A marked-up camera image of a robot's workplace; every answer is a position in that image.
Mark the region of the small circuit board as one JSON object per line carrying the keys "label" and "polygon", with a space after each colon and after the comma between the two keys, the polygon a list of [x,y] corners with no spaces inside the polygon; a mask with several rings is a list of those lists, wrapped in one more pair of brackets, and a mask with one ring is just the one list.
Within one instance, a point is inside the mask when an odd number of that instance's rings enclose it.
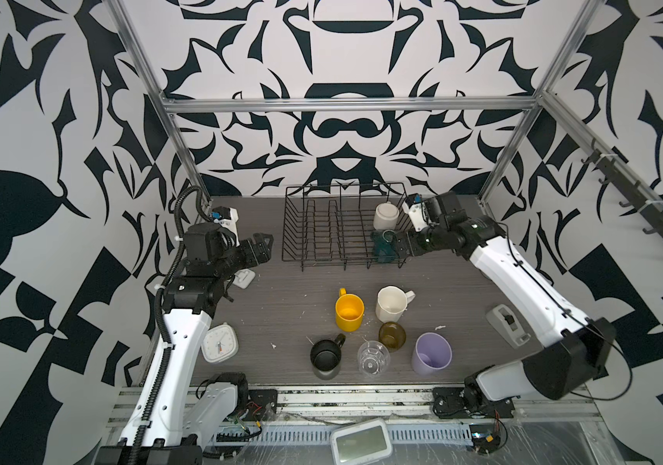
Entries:
{"label": "small circuit board", "polygon": [[469,426],[472,451],[478,455],[493,455],[503,449],[509,440],[509,429],[501,422],[471,424]]}

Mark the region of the olive glass cup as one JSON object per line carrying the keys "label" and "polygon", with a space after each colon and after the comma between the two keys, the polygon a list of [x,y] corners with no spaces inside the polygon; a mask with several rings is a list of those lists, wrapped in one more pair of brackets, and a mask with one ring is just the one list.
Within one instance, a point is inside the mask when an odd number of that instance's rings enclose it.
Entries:
{"label": "olive glass cup", "polygon": [[394,322],[383,323],[378,331],[378,341],[389,351],[401,349],[407,340],[405,329]]}

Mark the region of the white mug red inside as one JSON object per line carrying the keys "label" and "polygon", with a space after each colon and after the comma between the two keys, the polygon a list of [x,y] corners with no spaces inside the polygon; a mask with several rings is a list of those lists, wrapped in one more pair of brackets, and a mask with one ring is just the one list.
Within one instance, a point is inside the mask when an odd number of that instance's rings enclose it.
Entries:
{"label": "white mug red inside", "polygon": [[373,217],[374,230],[393,231],[397,228],[397,222],[399,222],[399,209],[393,203],[386,201],[376,207]]}

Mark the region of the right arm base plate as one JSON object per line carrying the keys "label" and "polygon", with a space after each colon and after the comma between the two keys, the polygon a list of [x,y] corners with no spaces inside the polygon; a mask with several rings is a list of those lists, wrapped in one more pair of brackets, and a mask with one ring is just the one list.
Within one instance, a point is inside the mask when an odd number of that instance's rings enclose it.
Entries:
{"label": "right arm base plate", "polygon": [[510,398],[491,401],[476,387],[435,387],[432,396],[432,412],[441,420],[514,418],[514,405]]}

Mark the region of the black mug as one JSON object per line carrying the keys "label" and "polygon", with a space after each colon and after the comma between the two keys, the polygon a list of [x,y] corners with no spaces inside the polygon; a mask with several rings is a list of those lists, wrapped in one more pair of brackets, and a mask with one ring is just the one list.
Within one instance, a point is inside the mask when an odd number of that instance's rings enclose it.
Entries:
{"label": "black mug", "polygon": [[339,333],[335,339],[320,340],[313,345],[309,358],[313,372],[319,379],[329,381],[337,376],[345,342],[346,336]]}

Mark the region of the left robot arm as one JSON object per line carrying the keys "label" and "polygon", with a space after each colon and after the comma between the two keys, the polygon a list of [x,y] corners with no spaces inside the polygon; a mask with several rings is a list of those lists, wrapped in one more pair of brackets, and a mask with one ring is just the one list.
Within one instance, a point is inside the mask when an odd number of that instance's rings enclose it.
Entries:
{"label": "left robot arm", "polygon": [[244,374],[216,375],[192,409],[185,403],[217,305],[230,298],[238,272],[271,260],[273,236],[259,232],[241,239],[238,213],[227,207],[200,209],[200,222],[184,226],[183,205],[190,194],[198,202],[207,199],[203,189],[191,187],[174,205],[178,250],[152,303],[158,338],[147,379],[120,438],[99,449],[97,464],[201,464],[238,455],[235,448],[217,451],[211,442],[224,420],[245,413]]}

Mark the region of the square white clock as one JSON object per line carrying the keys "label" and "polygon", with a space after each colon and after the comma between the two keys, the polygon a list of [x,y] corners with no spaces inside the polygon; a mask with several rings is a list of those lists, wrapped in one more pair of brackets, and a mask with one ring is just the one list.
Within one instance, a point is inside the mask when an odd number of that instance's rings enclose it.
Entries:
{"label": "square white clock", "polygon": [[201,351],[207,363],[218,364],[230,360],[240,350],[238,335],[227,323],[212,327],[202,342]]}

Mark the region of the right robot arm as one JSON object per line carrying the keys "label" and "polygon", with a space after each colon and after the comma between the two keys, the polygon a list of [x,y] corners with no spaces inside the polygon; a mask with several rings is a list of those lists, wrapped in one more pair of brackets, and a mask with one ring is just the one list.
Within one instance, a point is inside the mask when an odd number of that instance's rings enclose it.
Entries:
{"label": "right robot arm", "polygon": [[471,216],[454,193],[409,195],[401,210],[411,229],[395,237],[399,257],[450,250],[479,269],[510,300],[541,345],[540,351],[486,368],[464,382],[464,404],[476,409],[528,393],[552,400],[573,393],[604,370],[616,329],[571,304],[521,256],[505,224]]}

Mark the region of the dark green mug white inside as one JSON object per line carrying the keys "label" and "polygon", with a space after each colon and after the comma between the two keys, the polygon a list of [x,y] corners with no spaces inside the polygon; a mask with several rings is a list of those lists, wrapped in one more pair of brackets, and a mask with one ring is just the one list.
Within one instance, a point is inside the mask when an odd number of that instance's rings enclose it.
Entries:
{"label": "dark green mug white inside", "polygon": [[393,230],[373,231],[371,233],[373,242],[373,261],[378,265],[397,264],[402,267],[405,257],[399,255],[399,235]]}

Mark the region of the clear glass cup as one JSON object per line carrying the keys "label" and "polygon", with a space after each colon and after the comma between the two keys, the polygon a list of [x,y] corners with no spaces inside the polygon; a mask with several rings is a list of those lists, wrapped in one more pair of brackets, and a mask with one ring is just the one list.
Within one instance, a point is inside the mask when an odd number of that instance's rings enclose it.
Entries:
{"label": "clear glass cup", "polygon": [[378,341],[366,341],[358,350],[359,370],[368,377],[382,375],[390,363],[391,355],[388,348]]}

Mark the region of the black wire dish rack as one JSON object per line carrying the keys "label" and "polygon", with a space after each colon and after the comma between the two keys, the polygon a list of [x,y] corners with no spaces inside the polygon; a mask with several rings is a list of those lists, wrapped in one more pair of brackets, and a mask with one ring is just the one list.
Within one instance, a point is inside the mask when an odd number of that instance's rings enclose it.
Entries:
{"label": "black wire dish rack", "polygon": [[[368,184],[335,181],[329,185],[289,186],[284,192],[281,257],[302,270],[310,267],[343,267],[373,261],[371,233],[376,207],[393,203],[399,210],[407,197],[401,182]],[[411,228],[401,213],[395,232]]]}

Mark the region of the lilac plastic cup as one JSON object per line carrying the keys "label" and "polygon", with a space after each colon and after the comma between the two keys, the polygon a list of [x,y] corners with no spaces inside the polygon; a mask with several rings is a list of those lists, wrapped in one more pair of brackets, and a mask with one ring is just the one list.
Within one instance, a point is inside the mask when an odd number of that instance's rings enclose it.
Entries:
{"label": "lilac plastic cup", "polygon": [[453,360],[453,350],[445,337],[435,332],[421,334],[414,345],[412,369],[421,376],[432,375],[447,368]]}

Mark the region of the black wall hook rail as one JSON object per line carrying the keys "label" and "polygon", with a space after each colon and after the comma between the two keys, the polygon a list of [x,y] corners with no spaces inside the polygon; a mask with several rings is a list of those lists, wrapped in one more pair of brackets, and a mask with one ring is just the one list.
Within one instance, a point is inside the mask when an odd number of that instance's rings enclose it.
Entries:
{"label": "black wall hook rail", "polygon": [[580,147],[587,155],[583,165],[593,166],[601,174],[598,180],[601,188],[595,201],[598,218],[601,218],[603,197],[609,187],[613,186],[622,196],[618,203],[620,208],[641,215],[649,225],[643,232],[656,234],[663,239],[663,199],[630,168],[622,155],[612,150],[604,151],[597,139],[580,143]]}

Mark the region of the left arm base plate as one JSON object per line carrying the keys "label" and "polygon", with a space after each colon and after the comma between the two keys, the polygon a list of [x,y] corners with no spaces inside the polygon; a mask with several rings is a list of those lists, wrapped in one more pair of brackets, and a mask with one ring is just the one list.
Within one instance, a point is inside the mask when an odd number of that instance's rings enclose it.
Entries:
{"label": "left arm base plate", "polygon": [[250,422],[274,420],[277,404],[277,389],[250,389],[243,419],[250,420]]}

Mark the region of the cream white mug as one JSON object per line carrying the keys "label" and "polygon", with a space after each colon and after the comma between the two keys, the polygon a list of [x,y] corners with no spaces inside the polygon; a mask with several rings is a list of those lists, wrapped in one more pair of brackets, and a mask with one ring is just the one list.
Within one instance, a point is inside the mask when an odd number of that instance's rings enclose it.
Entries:
{"label": "cream white mug", "polygon": [[415,298],[413,291],[405,292],[396,286],[382,288],[376,298],[376,318],[382,323],[397,323]]}

